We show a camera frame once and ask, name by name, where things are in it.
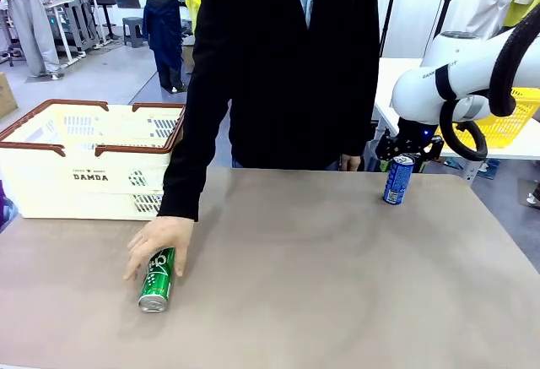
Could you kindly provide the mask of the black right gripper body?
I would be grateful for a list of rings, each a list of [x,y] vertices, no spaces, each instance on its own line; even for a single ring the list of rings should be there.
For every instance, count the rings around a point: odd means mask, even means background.
[[[437,125],[409,121],[402,117],[398,121],[397,145],[402,152],[420,152],[431,144]]]

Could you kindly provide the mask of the person's right hand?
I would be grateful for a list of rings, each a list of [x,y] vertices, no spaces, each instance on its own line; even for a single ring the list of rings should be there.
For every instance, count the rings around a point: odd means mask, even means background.
[[[175,249],[174,271],[181,277],[194,225],[194,220],[170,216],[159,216],[148,222],[127,244],[129,259],[124,280],[134,279],[146,258],[171,247]]]

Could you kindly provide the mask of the person's left hand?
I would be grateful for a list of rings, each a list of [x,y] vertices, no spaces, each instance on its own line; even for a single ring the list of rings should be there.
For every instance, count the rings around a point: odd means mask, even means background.
[[[365,168],[364,157],[362,155],[341,155],[340,170],[341,171],[363,171]]]

